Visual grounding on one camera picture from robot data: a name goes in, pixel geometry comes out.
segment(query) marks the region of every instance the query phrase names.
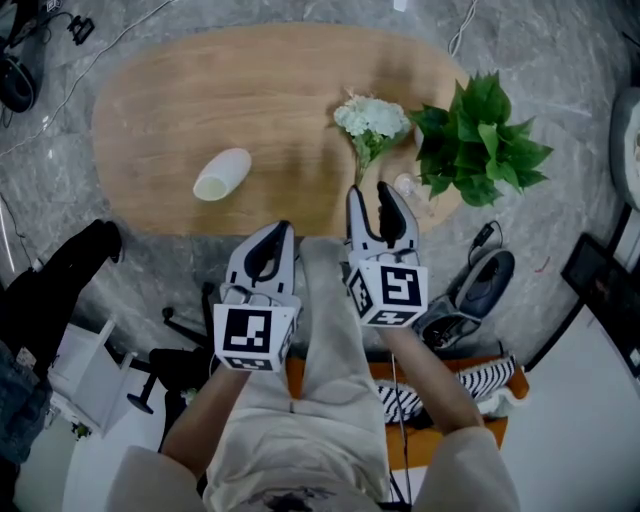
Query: headphones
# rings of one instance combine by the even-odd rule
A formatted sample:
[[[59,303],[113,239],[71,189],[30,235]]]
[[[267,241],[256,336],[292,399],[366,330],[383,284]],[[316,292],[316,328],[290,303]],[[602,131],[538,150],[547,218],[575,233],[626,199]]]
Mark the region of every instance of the headphones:
[[[33,107],[36,84],[29,70],[13,55],[0,58],[0,102],[18,114]]]

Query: plug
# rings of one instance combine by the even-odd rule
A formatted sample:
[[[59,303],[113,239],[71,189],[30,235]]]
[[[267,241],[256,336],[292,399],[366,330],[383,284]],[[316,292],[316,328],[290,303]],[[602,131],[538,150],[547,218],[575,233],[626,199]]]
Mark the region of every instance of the plug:
[[[474,249],[476,247],[482,247],[485,243],[487,243],[487,240],[489,240],[489,237],[493,235],[494,231],[495,229],[493,229],[491,224],[485,224],[480,230],[480,233],[478,233],[473,239],[473,244],[471,245],[471,247]]]
[[[67,30],[73,34],[73,42],[76,43],[76,46],[80,46],[86,41],[94,28],[96,26],[91,21],[91,18],[83,20],[82,17],[76,16],[67,27]]]

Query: oval tabletop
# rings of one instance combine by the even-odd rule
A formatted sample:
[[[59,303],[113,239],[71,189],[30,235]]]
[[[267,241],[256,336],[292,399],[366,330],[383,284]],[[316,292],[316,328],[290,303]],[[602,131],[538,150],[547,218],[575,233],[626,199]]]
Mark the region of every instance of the oval tabletop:
[[[249,235],[285,219],[297,235],[344,237],[355,176],[348,137],[333,124],[347,91],[448,108],[468,77],[417,39],[358,27],[287,23],[226,28],[158,45],[127,62],[93,113],[96,165],[114,211],[156,234]],[[219,152],[247,149],[253,165],[227,198],[203,202],[193,185]],[[362,184],[377,225],[378,179],[418,173],[413,137]],[[460,204],[453,187],[408,202],[428,231]]]

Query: striped cloth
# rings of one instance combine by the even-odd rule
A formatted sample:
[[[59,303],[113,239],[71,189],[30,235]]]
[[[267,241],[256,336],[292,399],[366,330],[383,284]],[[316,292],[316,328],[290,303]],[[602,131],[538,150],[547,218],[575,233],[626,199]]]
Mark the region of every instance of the striped cloth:
[[[515,356],[507,356],[466,368],[458,372],[456,376],[469,391],[471,397],[474,400],[479,400],[494,389],[506,385],[516,372],[516,364]],[[393,381],[378,380],[376,384],[378,386],[378,396],[384,407],[385,423],[399,423],[399,411],[402,414],[403,421],[416,417],[422,411],[422,402],[412,387],[406,384],[398,384],[398,394],[396,396],[396,388]]]

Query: gray marble floor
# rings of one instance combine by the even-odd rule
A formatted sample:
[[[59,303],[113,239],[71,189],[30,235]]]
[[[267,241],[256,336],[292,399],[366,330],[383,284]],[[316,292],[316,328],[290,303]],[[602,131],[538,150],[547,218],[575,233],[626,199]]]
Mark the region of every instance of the gray marble floor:
[[[34,66],[43,71],[42,91],[30,112],[2,130],[0,152],[34,134],[52,115],[77,76],[125,27],[161,0],[65,0],[65,9],[96,23],[76,47],[66,22],[51,24],[52,39]],[[232,25],[326,22],[376,27],[413,35],[446,48],[468,0],[409,0],[406,12],[392,0],[176,0],[129,31],[78,84],[44,134],[0,157],[0,190],[12,206],[32,258],[48,258],[92,219],[112,217],[100,188],[91,147],[91,112],[101,85],[128,57],[159,42]],[[507,193],[495,207],[460,207],[424,236],[423,261],[431,271],[430,293],[442,293],[466,263],[480,227],[497,219],[505,245],[517,259],[512,284],[487,319],[482,342],[500,339],[526,362],[557,328],[576,297],[559,271],[582,231],[608,240],[621,208],[607,164],[609,112],[616,90],[629,84],[629,47],[619,30],[638,36],[631,0],[480,0],[457,56],[469,73],[500,70],[514,104],[514,119],[536,115],[533,138],[553,146],[545,165],[549,182],[522,197]],[[200,324],[199,288],[220,283],[238,237],[159,237],[116,218],[126,245],[124,262],[105,264],[80,296],[77,321],[99,326],[109,316],[115,340],[141,354],[154,347],[187,346],[161,323],[168,304]],[[15,236],[10,244],[17,271],[28,261]],[[0,276],[11,272],[4,247]],[[536,272],[549,263],[542,272]],[[55,296],[39,297],[46,308]],[[306,338],[302,333],[302,342]]]

